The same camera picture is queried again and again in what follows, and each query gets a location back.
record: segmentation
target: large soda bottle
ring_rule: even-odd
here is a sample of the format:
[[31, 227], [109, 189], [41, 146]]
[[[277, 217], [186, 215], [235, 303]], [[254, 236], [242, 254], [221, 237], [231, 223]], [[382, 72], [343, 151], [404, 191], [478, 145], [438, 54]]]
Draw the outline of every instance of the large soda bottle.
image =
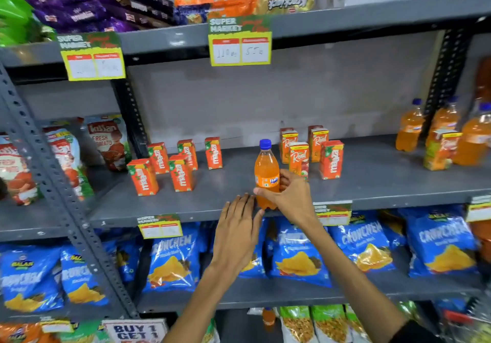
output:
[[425, 121], [421, 112], [421, 99], [412, 101], [412, 109], [401, 118], [401, 127], [397, 133], [396, 149], [398, 151], [412, 152], [418, 145], [418, 137]]
[[426, 147], [428, 147], [430, 144], [433, 131], [439, 129], [455, 130], [457, 127], [457, 123], [460, 120], [460, 114], [457, 112], [457, 108], [455, 107], [458, 98], [458, 96], [451, 96], [448, 98], [447, 105], [437, 110], [437, 112], [434, 114], [430, 132], [426, 138]]
[[488, 151], [487, 142], [491, 137], [491, 103], [479, 104], [479, 112], [480, 114], [470, 119], [462, 128], [462, 136], [453, 158], [454, 163], [458, 165], [478, 165]]
[[[259, 147], [261, 148], [261, 153], [259, 153], [254, 166], [256, 186], [273, 192], [279, 192], [279, 165], [273, 152], [271, 152], [271, 140], [262, 139], [259, 142]], [[261, 209], [276, 209], [276, 205], [266, 198], [256, 196], [256, 199]]]

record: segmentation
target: bottle cap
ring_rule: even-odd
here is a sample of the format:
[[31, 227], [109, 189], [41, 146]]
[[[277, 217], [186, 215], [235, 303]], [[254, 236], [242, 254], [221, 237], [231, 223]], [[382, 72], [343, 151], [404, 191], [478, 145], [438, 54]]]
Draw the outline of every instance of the bottle cap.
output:
[[261, 141], [259, 142], [259, 147], [261, 148], [261, 150], [264, 150], [264, 151], [271, 149], [271, 140], [261, 139]]
[[491, 111], [491, 102], [482, 102], [481, 104], [479, 104], [479, 110], [481, 112]]

